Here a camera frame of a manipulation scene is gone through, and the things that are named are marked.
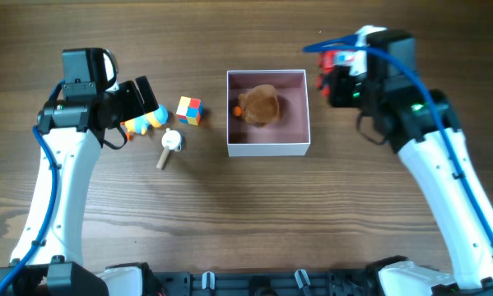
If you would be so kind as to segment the red toy fire truck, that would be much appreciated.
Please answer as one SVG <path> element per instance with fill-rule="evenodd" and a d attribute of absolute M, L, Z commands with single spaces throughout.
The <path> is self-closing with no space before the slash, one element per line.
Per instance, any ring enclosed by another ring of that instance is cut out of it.
<path fill-rule="evenodd" d="M 330 50 L 319 55 L 320 73 L 316 83 L 322 95 L 329 97 L 334 94 L 336 85 L 345 86 L 346 80 L 352 78 L 351 67 L 355 61 L 355 53 L 346 50 Z"/>

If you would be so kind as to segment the brown plush toy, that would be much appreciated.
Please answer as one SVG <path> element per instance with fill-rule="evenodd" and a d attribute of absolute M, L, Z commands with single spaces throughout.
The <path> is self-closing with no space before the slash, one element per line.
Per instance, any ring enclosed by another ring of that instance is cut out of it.
<path fill-rule="evenodd" d="M 239 94 L 232 113 L 254 126 L 262 127 L 276 122 L 281 116 L 276 88 L 265 84 Z"/>

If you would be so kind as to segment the white pink-lined box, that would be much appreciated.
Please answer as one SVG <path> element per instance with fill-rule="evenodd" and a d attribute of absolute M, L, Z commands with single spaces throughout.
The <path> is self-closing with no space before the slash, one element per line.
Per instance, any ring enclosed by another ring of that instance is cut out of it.
<path fill-rule="evenodd" d="M 255 127 L 233 114 L 239 95 L 260 85 L 277 90 L 281 117 Z M 229 70 L 226 73 L 226 144 L 228 156 L 303 156 L 311 144 L 306 71 Z"/>

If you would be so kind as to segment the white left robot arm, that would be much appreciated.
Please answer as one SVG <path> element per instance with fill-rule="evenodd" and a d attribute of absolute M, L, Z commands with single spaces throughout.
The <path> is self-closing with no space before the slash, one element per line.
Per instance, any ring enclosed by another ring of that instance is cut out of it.
<path fill-rule="evenodd" d="M 94 81 L 60 81 L 33 127 L 40 169 L 26 226 L 7 267 L 0 295 L 161 295 L 146 263 L 111 266 L 94 274 L 83 266 L 81 230 L 105 131 L 159 109 L 149 81 L 138 77 L 117 90 Z"/>

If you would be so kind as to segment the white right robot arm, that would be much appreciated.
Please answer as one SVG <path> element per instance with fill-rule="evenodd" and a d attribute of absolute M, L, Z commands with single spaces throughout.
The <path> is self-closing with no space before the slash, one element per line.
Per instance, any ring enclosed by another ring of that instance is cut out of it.
<path fill-rule="evenodd" d="M 420 187 L 444 238 L 452 273 L 390 257 L 366 268 L 374 295 L 493 295 L 493 208 L 444 92 L 395 70 L 354 76 L 336 65 L 323 79 L 334 107 L 370 117 Z"/>

